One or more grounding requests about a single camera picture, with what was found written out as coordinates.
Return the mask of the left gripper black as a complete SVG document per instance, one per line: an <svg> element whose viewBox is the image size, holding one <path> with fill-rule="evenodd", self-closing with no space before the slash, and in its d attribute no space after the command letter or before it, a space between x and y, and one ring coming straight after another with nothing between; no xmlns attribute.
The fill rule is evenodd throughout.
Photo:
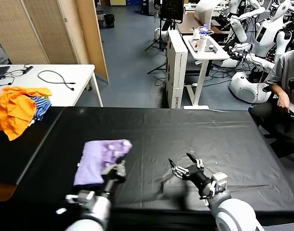
<svg viewBox="0 0 294 231"><path fill-rule="evenodd" d="M119 184L122 184L126 181L126 168L125 160L119 161L117 164L109 164L102 170L101 175L103 175L104 186L103 191L105 193L114 193Z"/></svg>

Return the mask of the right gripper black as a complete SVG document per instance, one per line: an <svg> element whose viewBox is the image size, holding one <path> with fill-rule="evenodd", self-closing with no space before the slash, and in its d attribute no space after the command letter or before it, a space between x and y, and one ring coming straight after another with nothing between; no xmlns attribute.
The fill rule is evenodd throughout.
<svg viewBox="0 0 294 231"><path fill-rule="evenodd" d="M183 168L174 163L170 158L169 163L172 169L172 173L183 180L191 181L199 190L199 193L203 193L205 187L212 183L212 180L204 174L204 164L201 158L197 158L191 153L187 153L189 159L193 162L192 165Z"/></svg>

